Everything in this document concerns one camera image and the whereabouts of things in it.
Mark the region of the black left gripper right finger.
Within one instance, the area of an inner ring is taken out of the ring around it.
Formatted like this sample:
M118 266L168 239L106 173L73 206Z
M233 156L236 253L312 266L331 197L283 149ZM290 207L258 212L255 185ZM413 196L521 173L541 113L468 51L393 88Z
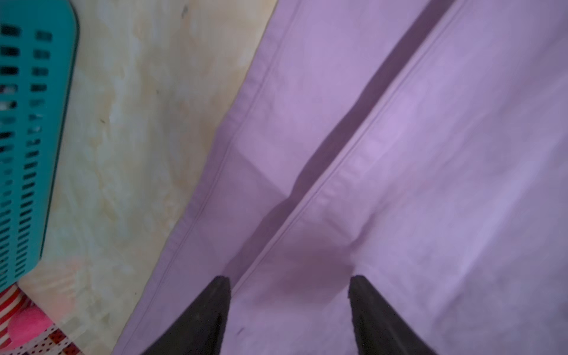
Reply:
M436 355L366 277L350 279L348 298L359 354Z

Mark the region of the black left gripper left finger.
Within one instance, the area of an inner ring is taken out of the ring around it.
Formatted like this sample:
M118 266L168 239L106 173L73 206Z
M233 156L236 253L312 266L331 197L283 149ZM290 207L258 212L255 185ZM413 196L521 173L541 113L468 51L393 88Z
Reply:
M156 355L219 355L231 303L228 277L217 276L144 351Z

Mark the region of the purple long pants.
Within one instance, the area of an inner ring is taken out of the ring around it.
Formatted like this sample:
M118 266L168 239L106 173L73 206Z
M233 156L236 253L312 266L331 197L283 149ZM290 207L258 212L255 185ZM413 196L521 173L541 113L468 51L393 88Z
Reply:
M438 354L565 354L567 3L279 1L114 353L218 275L223 354L355 354L355 275Z

